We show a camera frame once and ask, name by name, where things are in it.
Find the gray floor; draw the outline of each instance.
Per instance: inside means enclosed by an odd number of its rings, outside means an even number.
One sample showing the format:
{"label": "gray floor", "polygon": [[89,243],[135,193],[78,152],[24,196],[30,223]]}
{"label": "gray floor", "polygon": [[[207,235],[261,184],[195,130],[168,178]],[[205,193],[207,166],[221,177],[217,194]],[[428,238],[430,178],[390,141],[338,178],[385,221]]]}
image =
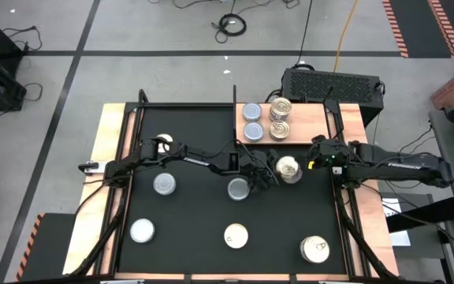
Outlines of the gray floor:
{"label": "gray floor", "polygon": [[[238,2],[236,10],[253,3]],[[244,12],[247,33],[221,45],[214,41],[210,22],[227,13],[228,4],[201,3],[179,10],[168,0],[157,5],[146,0],[102,0],[85,50],[298,50],[309,1],[301,2],[296,9],[275,1]],[[43,50],[75,50],[92,3],[0,0],[0,28],[35,25],[42,31]],[[314,0],[305,49],[336,50],[351,5],[348,0]],[[38,45],[33,33],[16,39]],[[397,51],[381,1],[360,0],[343,50]],[[332,57],[302,60],[323,71],[331,71],[334,63]],[[14,279],[35,216],[76,209],[84,179],[76,166],[91,155],[104,103],[134,101],[140,88],[153,102],[228,102],[233,84],[240,101],[262,101],[295,61],[294,56],[82,57],[6,281]],[[43,98],[0,118],[0,259],[71,62],[66,56],[26,57],[17,79],[23,84],[41,83]],[[427,112],[432,107],[428,97],[454,75],[454,59],[343,57],[339,71],[376,75],[386,83],[385,110],[375,143],[396,151],[428,129]],[[37,95],[34,88],[29,89],[32,95]],[[372,141],[374,123],[367,135]],[[419,150],[438,154],[434,140]],[[380,187],[388,190],[384,183]],[[423,185],[406,192],[432,193],[436,200],[451,196],[449,190]],[[410,279],[434,280],[442,275],[440,265],[430,260],[398,260],[398,264]]]}

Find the orange striped tape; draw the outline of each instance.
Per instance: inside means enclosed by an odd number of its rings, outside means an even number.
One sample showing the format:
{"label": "orange striped tape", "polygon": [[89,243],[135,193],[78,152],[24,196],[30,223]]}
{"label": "orange striped tape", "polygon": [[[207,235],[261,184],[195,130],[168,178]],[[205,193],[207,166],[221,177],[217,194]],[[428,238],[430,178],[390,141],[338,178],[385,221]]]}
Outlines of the orange striped tape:
{"label": "orange striped tape", "polygon": [[454,30],[439,0],[426,0],[434,14],[435,21],[441,30],[451,56],[454,57]]}
{"label": "orange striped tape", "polygon": [[400,33],[399,25],[397,23],[397,19],[395,18],[395,14],[393,13],[390,0],[383,0],[383,6],[385,7],[385,12],[386,16],[388,17],[388,22],[390,23],[390,28],[392,28],[393,35],[395,36],[395,41],[397,43],[397,46],[399,47],[400,55],[404,58],[408,58],[409,54],[407,53],[406,43],[404,42],[402,33]]}
{"label": "orange striped tape", "polygon": [[41,220],[45,213],[41,213],[36,216],[35,225],[32,227],[31,236],[29,237],[28,245],[25,247],[24,255],[20,260],[20,265],[17,269],[17,276],[15,277],[15,282],[19,282],[22,279],[22,275],[24,274],[25,265],[28,263],[29,255],[31,255],[32,245],[35,243],[36,234],[38,233],[39,224],[41,224]]}

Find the white paper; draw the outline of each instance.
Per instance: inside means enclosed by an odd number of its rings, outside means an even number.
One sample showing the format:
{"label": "white paper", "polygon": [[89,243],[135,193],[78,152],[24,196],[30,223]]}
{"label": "white paper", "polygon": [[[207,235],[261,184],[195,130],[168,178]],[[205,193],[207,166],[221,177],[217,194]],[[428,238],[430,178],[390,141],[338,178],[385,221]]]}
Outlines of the white paper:
{"label": "white paper", "polygon": [[[385,217],[395,215],[401,211],[399,200],[397,198],[383,198],[383,204],[392,208],[393,210],[396,210],[393,211],[388,209],[387,207],[383,207]],[[409,235],[407,234],[407,231],[391,233],[390,238],[392,239],[392,246],[411,246],[411,242],[409,241]]]}

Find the can lid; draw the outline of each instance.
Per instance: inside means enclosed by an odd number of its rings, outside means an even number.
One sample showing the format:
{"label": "can lid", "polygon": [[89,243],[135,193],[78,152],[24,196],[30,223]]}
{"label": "can lid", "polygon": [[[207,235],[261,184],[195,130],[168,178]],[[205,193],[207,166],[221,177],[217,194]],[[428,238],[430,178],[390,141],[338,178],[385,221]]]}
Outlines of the can lid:
{"label": "can lid", "polygon": [[148,242],[154,236],[154,232],[154,224],[148,219],[138,219],[131,226],[131,238],[135,242]]}
{"label": "can lid", "polygon": [[154,179],[154,189],[159,194],[171,194],[176,187],[177,182],[174,180],[174,177],[171,174],[162,173]]}
{"label": "can lid", "polygon": [[235,201],[240,201],[248,197],[250,187],[248,186],[248,182],[243,178],[236,177],[227,185],[227,192],[229,193],[230,198]]}
{"label": "can lid", "polygon": [[262,116],[262,108],[258,103],[247,103],[243,106],[243,117],[247,121],[258,121]]}
{"label": "can lid", "polygon": [[269,127],[269,132],[276,138],[286,138],[290,134],[290,126],[285,121],[273,121]]}
{"label": "can lid", "polygon": [[[173,138],[169,134],[162,133],[162,134],[158,134],[157,137],[161,137],[161,138],[163,138],[164,140],[166,140],[168,142],[173,142]],[[159,143],[158,144],[158,152],[159,153],[166,153],[166,151],[169,151],[169,145],[166,145],[166,144],[163,144],[163,143]]]}
{"label": "can lid", "polygon": [[292,103],[286,98],[279,97],[271,103],[270,110],[272,110],[274,114],[286,115],[292,110]]}
{"label": "can lid", "polygon": [[225,243],[233,248],[240,249],[246,245],[248,241],[248,231],[238,223],[230,224],[224,232]]}
{"label": "can lid", "polygon": [[281,157],[276,163],[276,171],[281,175],[293,176],[299,170],[299,163],[292,156]]}
{"label": "can lid", "polygon": [[257,142],[264,136],[264,128],[257,122],[250,122],[244,126],[244,137],[251,142]]}
{"label": "can lid", "polygon": [[313,263],[322,263],[329,258],[330,247],[323,237],[307,237],[304,242],[304,254]]}

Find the wooden table frame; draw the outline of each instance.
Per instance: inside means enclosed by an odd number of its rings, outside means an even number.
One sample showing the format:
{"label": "wooden table frame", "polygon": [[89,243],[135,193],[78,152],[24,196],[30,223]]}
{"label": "wooden table frame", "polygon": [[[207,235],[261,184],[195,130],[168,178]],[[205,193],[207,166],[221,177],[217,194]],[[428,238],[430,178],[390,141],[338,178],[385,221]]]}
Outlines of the wooden table frame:
{"label": "wooden table frame", "polygon": [[[103,107],[102,116],[99,122],[99,129],[95,139],[95,145],[92,152],[91,160],[110,161],[125,157],[131,151],[134,141],[133,132],[139,128],[142,118],[142,111],[134,110],[134,103],[117,103],[106,104]],[[356,104],[341,104],[341,114],[344,123],[344,139],[346,142],[357,140],[363,143],[367,142],[365,129],[359,111],[359,106]],[[102,174],[94,174],[86,178],[86,181],[102,179]],[[367,181],[369,186],[377,188],[376,181]],[[80,202],[89,196],[99,185],[85,185]],[[344,198],[347,200],[346,192],[343,192]],[[110,219],[106,218],[108,213],[113,218],[117,211],[118,201],[121,197],[121,189],[103,188],[96,196],[93,196],[89,202],[84,205],[82,211],[78,214],[73,228],[71,242],[69,244],[68,255],[66,257],[63,273],[70,273],[76,269],[84,260],[84,257],[91,251],[92,246],[99,239],[100,233],[107,226]],[[364,187],[355,191],[355,197],[358,206],[358,214],[361,219],[362,230],[366,242],[373,249],[374,253],[383,262],[383,264],[395,275],[398,274],[393,248],[389,238],[388,227],[385,222],[385,215],[381,205],[379,195],[371,189]],[[350,205],[347,206],[347,211],[351,215],[352,210]],[[100,274],[107,274],[110,271],[116,271],[113,267],[114,262],[111,261],[111,256],[118,243],[115,240],[115,234],[108,240],[102,261],[96,263],[96,266],[90,270],[90,273],[95,269]],[[349,236],[350,246],[353,259],[352,275],[363,276],[363,265],[359,254],[359,248],[355,241]],[[376,275],[375,271],[370,268],[370,273]],[[138,279],[167,279],[167,280],[184,280],[183,274],[144,274],[144,273],[116,273],[116,278],[138,278]],[[348,280],[347,275],[296,275],[297,281],[341,281]],[[192,275],[192,280],[222,280],[222,279],[239,279],[239,280],[259,280],[259,281],[289,281],[290,275],[286,274],[256,274],[256,275]]]}

